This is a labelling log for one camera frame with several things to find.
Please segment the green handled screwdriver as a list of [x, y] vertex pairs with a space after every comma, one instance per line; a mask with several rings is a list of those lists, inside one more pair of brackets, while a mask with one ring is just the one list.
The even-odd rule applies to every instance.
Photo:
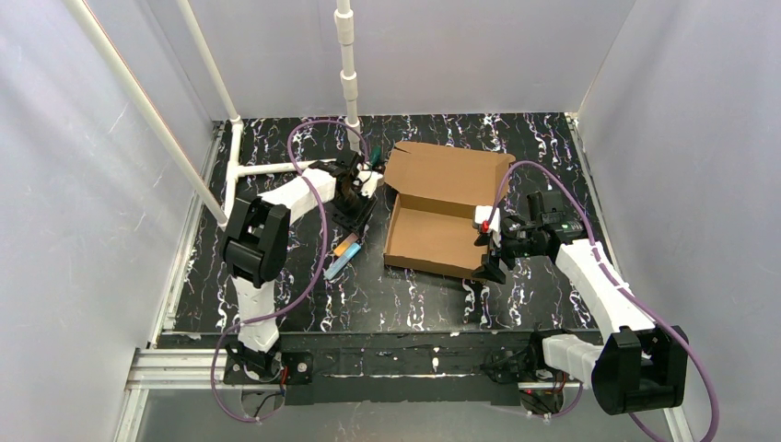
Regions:
[[386, 158], [383, 153], [383, 149], [380, 146], [375, 146], [371, 149], [370, 155], [367, 161], [367, 169], [377, 173], [383, 173], [385, 170]]

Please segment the blue highlighter marker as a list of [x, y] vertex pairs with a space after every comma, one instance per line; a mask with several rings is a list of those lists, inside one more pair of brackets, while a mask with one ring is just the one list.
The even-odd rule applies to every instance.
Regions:
[[358, 243], [351, 244], [324, 272], [323, 277], [327, 281], [334, 279], [339, 272], [349, 263], [355, 255], [361, 250]]

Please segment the aluminium rail frame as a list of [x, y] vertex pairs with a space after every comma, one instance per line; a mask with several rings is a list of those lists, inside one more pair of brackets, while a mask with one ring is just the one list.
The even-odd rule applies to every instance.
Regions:
[[211, 178], [175, 321], [214, 396], [512, 404], [547, 372], [609, 415], [682, 403], [686, 336], [614, 271], [561, 114], [228, 124]]

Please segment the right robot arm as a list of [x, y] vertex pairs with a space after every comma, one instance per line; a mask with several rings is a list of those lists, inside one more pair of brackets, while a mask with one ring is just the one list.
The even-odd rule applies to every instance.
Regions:
[[593, 390], [609, 415], [681, 405], [689, 360], [685, 334], [677, 326], [664, 329], [635, 304], [627, 283], [593, 239], [588, 221], [567, 212], [563, 200], [557, 191], [528, 195], [528, 218], [476, 206], [474, 244], [486, 253], [472, 274], [504, 283], [519, 260], [548, 258], [586, 303], [602, 342], [586, 342], [566, 329], [534, 331], [520, 355], [507, 355], [485, 368], [567, 374]]

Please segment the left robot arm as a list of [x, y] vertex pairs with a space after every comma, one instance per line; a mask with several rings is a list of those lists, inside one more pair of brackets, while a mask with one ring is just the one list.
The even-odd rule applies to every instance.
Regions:
[[252, 200], [234, 202], [221, 251], [237, 293], [239, 341], [245, 347], [266, 353], [279, 337], [274, 292], [287, 261], [291, 225], [313, 209], [325, 215], [331, 203], [332, 221], [362, 236], [382, 181], [360, 153], [350, 151], [334, 161], [315, 161]]

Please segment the orange pink highlighter marker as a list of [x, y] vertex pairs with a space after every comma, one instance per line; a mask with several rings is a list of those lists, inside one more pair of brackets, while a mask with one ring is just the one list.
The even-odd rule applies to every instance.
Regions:
[[344, 238], [334, 249], [333, 253], [336, 257], [341, 257], [353, 244], [358, 241], [358, 236], [355, 233], [349, 234]]

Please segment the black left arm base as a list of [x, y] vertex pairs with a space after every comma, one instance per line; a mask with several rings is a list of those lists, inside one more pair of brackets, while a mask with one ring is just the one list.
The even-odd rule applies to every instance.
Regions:
[[314, 360], [311, 353], [285, 351], [279, 342], [266, 353], [251, 350], [239, 342], [226, 344], [224, 350], [223, 382], [227, 385], [307, 385], [312, 381]]

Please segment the brown cardboard box sheet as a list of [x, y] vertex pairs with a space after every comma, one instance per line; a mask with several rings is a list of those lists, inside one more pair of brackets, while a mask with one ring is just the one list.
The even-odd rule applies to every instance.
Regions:
[[385, 184], [396, 199], [384, 264], [469, 279], [481, 265], [475, 208], [492, 207], [512, 154], [401, 141], [386, 163]]

